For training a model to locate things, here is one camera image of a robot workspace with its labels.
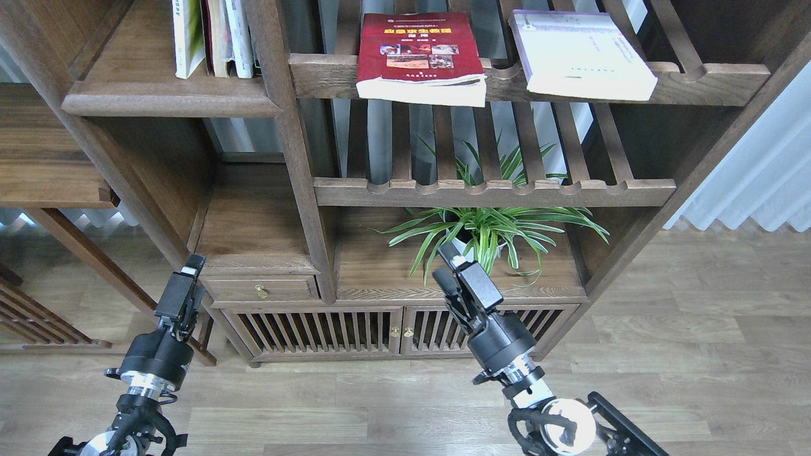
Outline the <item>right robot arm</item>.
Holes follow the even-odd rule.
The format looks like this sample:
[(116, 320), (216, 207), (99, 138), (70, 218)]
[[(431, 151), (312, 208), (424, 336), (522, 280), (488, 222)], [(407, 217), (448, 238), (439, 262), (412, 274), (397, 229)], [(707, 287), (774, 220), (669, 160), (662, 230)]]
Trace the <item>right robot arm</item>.
[(447, 308), (468, 335), (483, 367), (475, 384), (498, 381), (513, 408), (510, 433), (527, 455), (579, 455), (599, 439), (608, 455), (663, 455), (664, 449), (611, 402), (592, 392), (586, 402), (559, 398), (531, 360), (535, 338), (513, 313), (499, 313), (503, 295), (478, 262), (469, 262), (452, 243), (440, 248), (445, 269), (433, 277)]

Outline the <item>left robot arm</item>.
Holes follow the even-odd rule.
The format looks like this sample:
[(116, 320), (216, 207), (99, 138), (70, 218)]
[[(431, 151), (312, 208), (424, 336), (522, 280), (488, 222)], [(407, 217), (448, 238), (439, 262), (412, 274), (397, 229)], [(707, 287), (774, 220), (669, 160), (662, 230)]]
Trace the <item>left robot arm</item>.
[(204, 256), (191, 255), (171, 275), (155, 309), (156, 329), (135, 337), (121, 366), (105, 371), (107, 377), (129, 386), (119, 396), (110, 427), (79, 444), (64, 436), (51, 455), (145, 455), (151, 443), (164, 443), (162, 453), (173, 455), (185, 447), (188, 436), (176, 433), (162, 415), (160, 399), (165, 396), (166, 404), (177, 401), (174, 392), (182, 386), (193, 358), (190, 339), (204, 292), (198, 283), (204, 264)]

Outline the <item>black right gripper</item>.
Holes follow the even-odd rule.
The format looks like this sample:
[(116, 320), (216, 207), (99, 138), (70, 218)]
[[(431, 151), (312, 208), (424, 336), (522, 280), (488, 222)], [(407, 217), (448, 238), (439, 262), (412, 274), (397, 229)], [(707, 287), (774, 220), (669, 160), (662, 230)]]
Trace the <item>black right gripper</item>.
[(515, 313), (495, 312), (504, 298), (483, 266), (469, 262), (452, 243), (443, 244), (438, 254), (447, 266), (432, 277), (452, 316), (469, 334), (469, 349), (483, 367), (478, 376), (529, 376), (535, 370), (529, 353), (537, 342)]

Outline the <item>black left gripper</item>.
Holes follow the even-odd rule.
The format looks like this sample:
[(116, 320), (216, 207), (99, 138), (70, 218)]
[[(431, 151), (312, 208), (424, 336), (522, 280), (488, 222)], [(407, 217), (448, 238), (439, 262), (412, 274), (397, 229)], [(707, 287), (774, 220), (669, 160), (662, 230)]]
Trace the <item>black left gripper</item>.
[[(119, 369), (121, 380), (128, 380), (135, 372), (153, 374), (168, 381), (172, 390), (180, 389), (193, 358), (187, 343), (205, 296), (205, 288), (198, 282), (205, 260), (192, 254), (180, 271), (173, 272), (155, 309), (161, 329), (134, 338)], [(171, 332), (181, 333), (181, 341)]]

